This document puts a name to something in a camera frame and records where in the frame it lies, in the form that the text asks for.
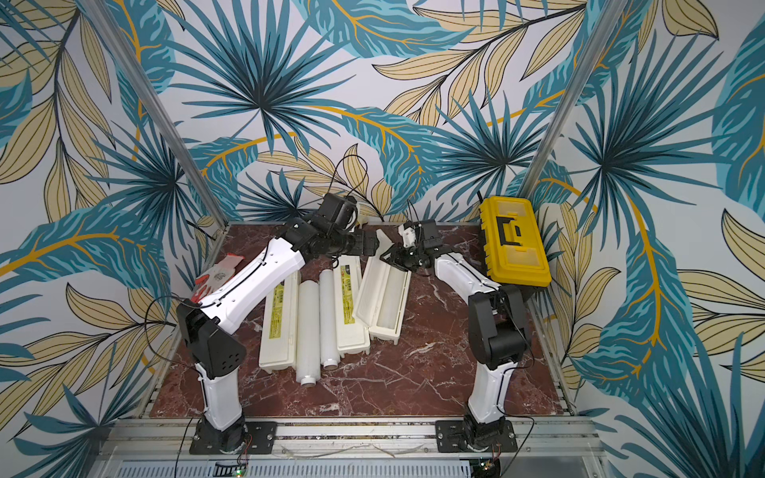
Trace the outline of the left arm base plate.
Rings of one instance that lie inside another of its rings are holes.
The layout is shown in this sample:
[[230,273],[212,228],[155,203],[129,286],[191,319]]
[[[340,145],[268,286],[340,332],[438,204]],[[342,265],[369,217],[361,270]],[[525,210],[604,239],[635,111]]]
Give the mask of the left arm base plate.
[[275,421],[234,422],[225,430],[216,429],[204,417],[197,424],[191,455],[268,455],[272,452],[278,423]]

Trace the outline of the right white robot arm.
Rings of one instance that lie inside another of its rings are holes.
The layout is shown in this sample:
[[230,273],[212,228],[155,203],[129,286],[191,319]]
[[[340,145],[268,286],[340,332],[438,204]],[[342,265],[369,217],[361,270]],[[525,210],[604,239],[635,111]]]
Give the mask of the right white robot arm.
[[477,366],[461,430],[454,436],[464,448],[484,450],[510,432],[505,410],[510,380],[531,349],[522,294],[489,279],[445,244],[432,220],[408,221],[398,234],[399,243],[379,249],[382,262],[402,272],[432,270],[467,305],[467,336]]

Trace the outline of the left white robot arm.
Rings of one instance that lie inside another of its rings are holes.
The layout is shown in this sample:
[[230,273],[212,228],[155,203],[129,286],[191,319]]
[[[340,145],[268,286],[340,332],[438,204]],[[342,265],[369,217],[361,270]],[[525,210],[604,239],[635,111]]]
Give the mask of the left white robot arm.
[[327,193],[313,213],[287,220],[250,263],[199,301],[177,306],[183,342],[194,360],[203,390],[202,436],[231,453],[244,442],[245,418],[238,394],[238,369],[246,348],[234,334],[249,313],[291,274],[320,256],[371,257],[380,241],[358,230],[356,199]]

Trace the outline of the short plastic wrap roll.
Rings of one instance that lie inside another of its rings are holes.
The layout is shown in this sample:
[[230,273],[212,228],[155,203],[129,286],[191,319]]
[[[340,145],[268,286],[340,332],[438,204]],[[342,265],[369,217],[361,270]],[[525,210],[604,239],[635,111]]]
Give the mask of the short plastic wrap roll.
[[338,368],[341,358],[337,346],[334,273],[327,269],[319,276],[320,360],[325,370]]

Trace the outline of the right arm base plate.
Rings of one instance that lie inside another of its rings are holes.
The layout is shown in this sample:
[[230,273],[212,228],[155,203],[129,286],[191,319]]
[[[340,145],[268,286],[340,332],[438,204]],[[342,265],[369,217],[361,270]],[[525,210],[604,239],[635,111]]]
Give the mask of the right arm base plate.
[[436,420],[435,437],[440,453],[515,452],[517,435],[505,417],[489,423],[475,422],[466,415],[462,419]]

